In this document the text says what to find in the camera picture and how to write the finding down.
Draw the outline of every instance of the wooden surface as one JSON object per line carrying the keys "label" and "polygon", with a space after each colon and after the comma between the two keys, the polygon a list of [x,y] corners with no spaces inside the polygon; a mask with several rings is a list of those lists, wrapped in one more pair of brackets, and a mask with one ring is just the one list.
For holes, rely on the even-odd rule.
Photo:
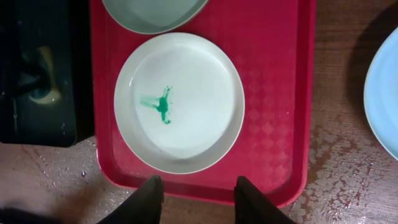
{"label": "wooden surface", "polygon": [[[397,26],[397,1],[318,0],[308,183],[282,209],[297,223],[398,223],[398,161],[376,141],[363,110],[369,64]],[[105,217],[131,191],[103,177],[94,141],[69,149],[0,143],[0,206],[67,223]],[[233,207],[173,197],[161,220],[233,222]]]}

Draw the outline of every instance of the gray bowl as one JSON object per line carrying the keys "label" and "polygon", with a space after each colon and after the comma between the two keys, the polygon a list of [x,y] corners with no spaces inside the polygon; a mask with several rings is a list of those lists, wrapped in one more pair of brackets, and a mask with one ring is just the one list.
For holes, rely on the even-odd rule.
{"label": "gray bowl", "polygon": [[159,34],[193,18],[208,0],[103,0],[121,26],[139,34]]}

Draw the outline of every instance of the tray rim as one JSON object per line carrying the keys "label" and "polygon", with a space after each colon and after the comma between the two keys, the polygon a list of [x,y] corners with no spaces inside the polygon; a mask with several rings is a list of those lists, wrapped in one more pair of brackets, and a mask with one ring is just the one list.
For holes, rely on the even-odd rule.
{"label": "tray rim", "polygon": [[[313,77],[313,48],[315,41],[315,0],[297,0],[298,1],[298,13],[297,13],[297,56],[296,56],[296,76],[298,73],[304,73],[301,76],[306,77],[306,79],[296,79],[296,97],[295,105],[305,105],[303,110],[295,110],[294,117],[294,127],[297,125],[302,126],[303,129],[295,130],[294,132],[303,133],[301,137],[298,138],[297,134],[294,134],[294,146],[301,148],[300,153],[297,153],[297,149],[294,149],[294,158],[299,156],[299,159],[293,160],[293,168],[301,167],[301,169],[292,169],[292,175],[290,178],[283,183],[278,189],[265,193],[267,198],[273,202],[277,207],[282,208],[294,200],[296,200],[303,192],[307,183],[307,172],[308,172],[308,150],[310,143],[310,117],[311,117],[311,99],[312,99],[312,77]],[[106,63],[101,63],[107,61],[107,49],[106,49],[106,36],[102,35],[104,26],[106,22],[106,9],[102,6],[101,0],[90,0],[90,17],[91,17],[91,52],[92,52],[92,69],[93,69],[93,86],[94,86],[94,105],[95,105],[95,133],[97,137],[97,160],[104,176],[113,184],[119,187],[126,187],[130,189],[135,189],[135,187],[129,187],[130,184],[141,185],[145,182],[145,178],[131,177],[125,174],[117,174],[118,165],[115,164],[111,156],[102,153],[101,146],[106,136],[103,138],[101,125],[101,119],[105,116],[112,116],[109,111],[101,111],[101,101],[105,98],[113,96],[103,96],[96,94],[98,86],[101,82],[105,82],[104,79],[99,78],[100,73],[107,71]],[[222,204],[233,205],[233,194],[228,195],[227,193],[231,190],[228,189],[216,189],[209,187],[200,187],[195,185],[189,185],[192,189],[185,192],[185,194],[180,194],[179,192],[173,191],[173,187],[178,187],[179,185],[188,186],[187,184],[178,184],[173,182],[165,182],[165,193],[167,195],[173,195],[183,198],[190,198],[194,200],[201,200],[207,202],[216,202]],[[204,198],[201,197],[201,193],[194,196],[190,195],[193,191],[198,189],[212,189],[215,191],[214,196],[216,198]]]}

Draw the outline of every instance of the light blue plate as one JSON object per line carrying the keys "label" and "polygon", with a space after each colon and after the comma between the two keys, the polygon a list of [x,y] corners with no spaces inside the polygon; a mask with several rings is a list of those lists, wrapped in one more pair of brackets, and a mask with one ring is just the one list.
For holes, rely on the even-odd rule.
{"label": "light blue plate", "polygon": [[364,105],[374,135],[398,160],[398,28],[373,58],[365,81]]}

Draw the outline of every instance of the green substance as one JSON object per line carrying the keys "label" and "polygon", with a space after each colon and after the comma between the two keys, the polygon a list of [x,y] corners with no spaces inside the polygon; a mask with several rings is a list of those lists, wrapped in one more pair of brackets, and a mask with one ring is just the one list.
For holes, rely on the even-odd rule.
{"label": "green substance", "polygon": [[142,96],[140,100],[141,105],[156,109],[160,113],[162,121],[165,124],[170,124],[170,120],[167,117],[169,115],[169,102],[167,101],[167,97],[169,97],[170,90],[171,87],[167,86],[163,91],[162,97]]}

